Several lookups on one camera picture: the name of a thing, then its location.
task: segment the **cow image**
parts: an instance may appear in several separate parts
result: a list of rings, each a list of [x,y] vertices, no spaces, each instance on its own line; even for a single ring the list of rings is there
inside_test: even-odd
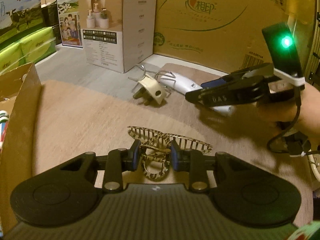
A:
[[[58,4],[58,12],[59,14],[61,13],[66,13],[68,9],[70,9],[71,6],[69,3],[66,3],[66,4]]]
[[[27,8],[25,10],[21,10],[18,12],[20,15],[20,20],[25,20],[27,23],[27,28],[29,28],[29,23],[31,23],[32,19],[30,16],[30,8]]]
[[[20,15],[15,10],[16,9],[10,10],[5,14],[8,14],[10,16],[13,26],[17,28],[17,31],[19,33],[20,32]]]

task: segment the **wooden table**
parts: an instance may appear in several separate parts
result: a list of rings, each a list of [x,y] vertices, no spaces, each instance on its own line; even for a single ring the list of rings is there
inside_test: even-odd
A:
[[[163,69],[181,73],[198,84],[217,78],[200,70],[166,64]],[[313,202],[310,171],[306,158],[290,158],[266,150],[275,132],[261,121],[253,105],[236,108],[231,117],[223,117],[201,105],[193,105],[183,95],[172,93],[161,106],[144,106],[141,100],[121,100],[108,94],[55,80],[44,82],[36,123],[34,174],[46,171],[85,151],[105,155],[115,148],[129,148],[133,139],[127,126],[142,126],[193,137],[213,145],[293,183],[302,203],[297,226],[312,220]],[[185,182],[188,174],[173,172],[161,183]],[[212,173],[210,183],[215,185]],[[147,180],[141,169],[124,172],[124,182]],[[96,186],[101,187],[102,173]]]

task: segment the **green led light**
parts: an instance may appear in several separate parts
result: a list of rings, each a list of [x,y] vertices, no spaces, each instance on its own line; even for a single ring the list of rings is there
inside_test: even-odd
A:
[[[282,40],[281,40],[281,45],[282,47],[284,47],[285,49],[290,47],[292,45],[293,41],[292,38],[289,36],[285,36]]]

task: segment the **white product box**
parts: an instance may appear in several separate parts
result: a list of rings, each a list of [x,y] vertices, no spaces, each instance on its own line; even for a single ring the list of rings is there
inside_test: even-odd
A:
[[[79,0],[91,64],[125,73],[152,54],[156,0]]]

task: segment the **black cable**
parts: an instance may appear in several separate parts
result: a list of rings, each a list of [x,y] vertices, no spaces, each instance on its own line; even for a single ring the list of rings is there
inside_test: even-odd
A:
[[[290,123],[290,125],[286,129],[284,129],[281,133],[279,133],[278,135],[271,138],[267,143],[267,149],[273,153],[288,153],[287,150],[273,150],[271,148],[271,144],[274,143],[279,138],[281,138],[282,136],[284,136],[287,132],[289,132],[295,126],[296,122],[298,121],[299,115],[300,115],[300,110],[301,110],[301,95],[300,95],[300,88],[299,87],[294,87],[294,98],[295,98],[296,105],[297,105],[297,113],[296,113],[294,119],[292,120],[292,122]]]
[[[305,155],[313,155],[313,154],[320,154],[320,151],[307,152]]]

